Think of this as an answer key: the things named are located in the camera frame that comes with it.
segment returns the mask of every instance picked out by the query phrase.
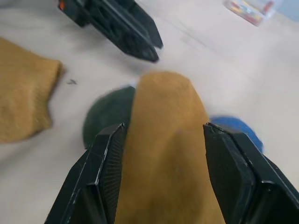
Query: floor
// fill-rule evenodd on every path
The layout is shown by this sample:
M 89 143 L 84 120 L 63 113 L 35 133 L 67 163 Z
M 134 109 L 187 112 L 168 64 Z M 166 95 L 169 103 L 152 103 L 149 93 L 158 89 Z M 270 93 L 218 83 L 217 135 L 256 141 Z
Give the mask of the floor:
M 160 62 L 150 64 L 123 55 L 92 27 L 80 29 L 53 0 L 1 2 L 0 35 L 61 60 L 66 74 L 50 100 L 53 127 L 0 145 L 0 223 L 45 221 L 84 152 L 81 127 L 92 102 L 147 70 L 181 72 L 209 114 L 243 119 L 299 189 L 299 23 L 276 14 L 257 28 L 222 0 L 139 0 L 164 42 Z M 67 84 L 70 79 L 77 85 Z

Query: blue ball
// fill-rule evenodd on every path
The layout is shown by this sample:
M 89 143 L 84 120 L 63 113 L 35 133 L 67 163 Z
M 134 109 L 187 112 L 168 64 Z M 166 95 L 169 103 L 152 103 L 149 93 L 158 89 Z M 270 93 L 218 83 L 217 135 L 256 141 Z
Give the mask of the blue ball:
M 259 140 L 255 132 L 240 119 L 231 116 L 214 116 L 210 118 L 210 121 L 212 124 L 246 133 L 257 149 L 263 153 L 263 143 Z

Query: orange light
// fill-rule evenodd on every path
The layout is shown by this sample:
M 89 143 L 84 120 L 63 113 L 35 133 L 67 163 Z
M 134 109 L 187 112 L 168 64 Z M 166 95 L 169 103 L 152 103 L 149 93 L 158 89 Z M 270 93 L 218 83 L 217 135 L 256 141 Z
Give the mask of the orange light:
M 64 0 L 60 0 L 60 2 L 59 2 L 59 8 L 60 8 L 61 10 L 63 10 L 64 7 L 65 7 L 65 5 L 64 5 Z

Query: green ball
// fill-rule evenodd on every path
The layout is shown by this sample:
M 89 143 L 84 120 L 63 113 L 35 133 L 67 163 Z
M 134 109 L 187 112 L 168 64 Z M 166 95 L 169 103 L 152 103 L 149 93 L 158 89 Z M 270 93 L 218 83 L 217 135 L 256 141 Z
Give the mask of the green ball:
M 83 125 L 83 142 L 86 149 L 93 144 L 95 136 L 105 127 L 124 123 L 127 134 L 134 94 L 135 88 L 130 86 L 113 91 L 93 104 Z

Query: white floor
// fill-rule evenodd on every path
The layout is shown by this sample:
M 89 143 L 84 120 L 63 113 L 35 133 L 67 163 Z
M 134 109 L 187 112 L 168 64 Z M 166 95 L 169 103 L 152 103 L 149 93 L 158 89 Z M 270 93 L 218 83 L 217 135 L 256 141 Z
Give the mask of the white floor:
M 299 25 L 277 14 L 256 28 L 222 0 L 139 2 L 164 42 L 158 64 L 123 55 L 93 28 L 80 29 L 53 0 L 0 0 L 0 35 L 67 69 L 50 101 L 53 127 L 0 145 L 0 223 L 44 223 L 84 152 L 81 127 L 91 103 L 153 69 L 181 72 L 211 115 L 235 115 L 252 126 L 299 189 Z

